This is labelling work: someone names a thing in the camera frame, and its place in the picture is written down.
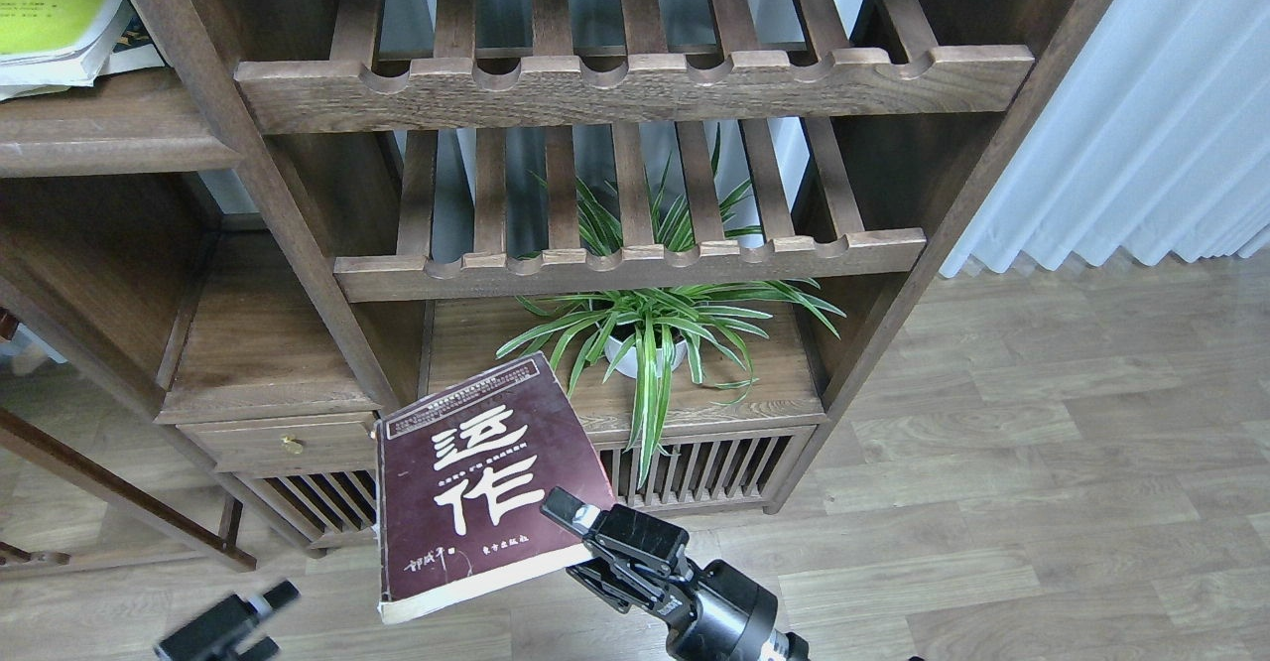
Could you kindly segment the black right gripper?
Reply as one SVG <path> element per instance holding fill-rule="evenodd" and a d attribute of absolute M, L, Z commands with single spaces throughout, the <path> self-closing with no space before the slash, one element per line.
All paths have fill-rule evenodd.
<path fill-rule="evenodd" d="M 676 660 L 806 660 L 809 643 L 776 628 L 779 601 L 723 561 L 701 569 L 686 555 L 685 528 L 613 503 L 599 510 L 561 486 L 541 512 L 575 534 L 598 561 L 566 567 L 599 600 L 643 608 L 665 623 Z"/>

